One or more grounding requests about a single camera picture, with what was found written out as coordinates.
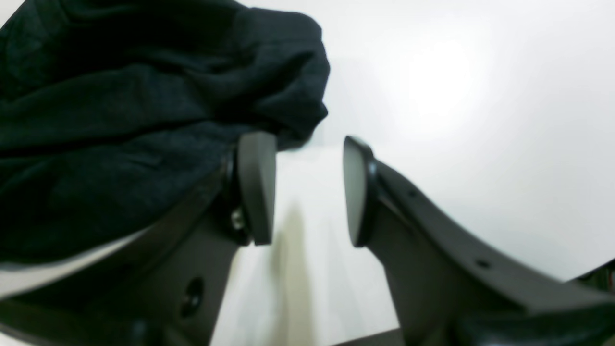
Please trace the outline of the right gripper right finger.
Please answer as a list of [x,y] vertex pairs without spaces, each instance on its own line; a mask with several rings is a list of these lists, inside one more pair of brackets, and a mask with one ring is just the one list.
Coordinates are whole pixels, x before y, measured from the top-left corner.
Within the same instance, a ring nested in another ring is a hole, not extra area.
[[464,230],[356,136],[344,140],[352,245],[386,272],[399,328],[352,345],[612,346],[614,263],[562,283]]

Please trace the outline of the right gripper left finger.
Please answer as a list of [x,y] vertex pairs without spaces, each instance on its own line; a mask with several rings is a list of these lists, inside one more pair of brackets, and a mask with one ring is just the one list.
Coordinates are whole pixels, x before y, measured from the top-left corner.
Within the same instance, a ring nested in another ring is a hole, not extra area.
[[239,247],[270,245],[277,140],[244,134],[167,214],[84,266],[1,301],[36,346],[207,346]]

